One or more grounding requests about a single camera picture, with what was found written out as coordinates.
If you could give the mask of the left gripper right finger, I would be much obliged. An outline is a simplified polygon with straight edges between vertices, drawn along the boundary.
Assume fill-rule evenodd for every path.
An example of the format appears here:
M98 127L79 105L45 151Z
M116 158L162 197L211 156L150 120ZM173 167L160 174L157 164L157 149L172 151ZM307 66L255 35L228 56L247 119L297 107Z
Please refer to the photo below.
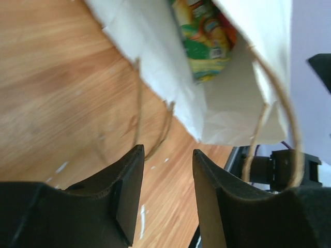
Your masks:
M192 156L203 247L330 247L330 188L269 193Z

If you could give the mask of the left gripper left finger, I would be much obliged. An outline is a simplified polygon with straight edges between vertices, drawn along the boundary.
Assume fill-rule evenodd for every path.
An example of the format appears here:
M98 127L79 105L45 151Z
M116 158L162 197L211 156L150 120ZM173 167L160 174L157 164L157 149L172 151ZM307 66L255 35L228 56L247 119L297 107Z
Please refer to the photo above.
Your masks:
M1 247L131 247L144 146L65 190L1 183Z

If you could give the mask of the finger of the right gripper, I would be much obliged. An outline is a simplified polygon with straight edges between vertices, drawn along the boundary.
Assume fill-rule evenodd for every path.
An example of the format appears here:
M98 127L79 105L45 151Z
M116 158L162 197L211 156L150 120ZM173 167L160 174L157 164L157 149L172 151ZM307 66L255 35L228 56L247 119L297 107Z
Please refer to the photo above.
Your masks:
M308 64L331 93L331 53L319 53L307 59Z

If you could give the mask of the beige paper bag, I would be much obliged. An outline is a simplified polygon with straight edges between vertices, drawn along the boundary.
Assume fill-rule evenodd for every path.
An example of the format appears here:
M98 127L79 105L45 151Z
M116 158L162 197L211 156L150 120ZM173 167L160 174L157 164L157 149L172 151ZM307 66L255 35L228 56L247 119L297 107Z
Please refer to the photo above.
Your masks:
M276 144L303 179L289 90L292 1L87 1L102 31L198 142Z

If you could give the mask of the green Fox's candy bag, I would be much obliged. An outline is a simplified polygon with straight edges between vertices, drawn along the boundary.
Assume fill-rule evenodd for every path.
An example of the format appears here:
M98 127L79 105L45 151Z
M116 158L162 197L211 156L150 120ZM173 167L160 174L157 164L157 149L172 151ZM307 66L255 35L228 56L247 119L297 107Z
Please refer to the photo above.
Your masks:
M207 82L228 64L237 30L213 1L168 1L196 82Z

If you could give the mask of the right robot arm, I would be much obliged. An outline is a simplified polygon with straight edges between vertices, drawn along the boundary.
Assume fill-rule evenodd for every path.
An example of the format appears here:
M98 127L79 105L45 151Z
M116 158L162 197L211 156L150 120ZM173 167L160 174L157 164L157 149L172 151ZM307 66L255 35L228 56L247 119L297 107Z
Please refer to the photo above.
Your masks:
M326 88L330 90L330 54L316 54L307 59L307 62ZM286 146L286 149L273 151L269 157L257 155L259 145L253 149L254 154L250 168L251 184L268 184L270 192L280 192L286 188L291 177L294 149L284 141L281 143ZM249 152L250 148L248 146L233 148L224 169L237 178L241 178L243 166ZM301 186L326 186L319 179L321 160L307 153L303 154L303 156L304 173Z

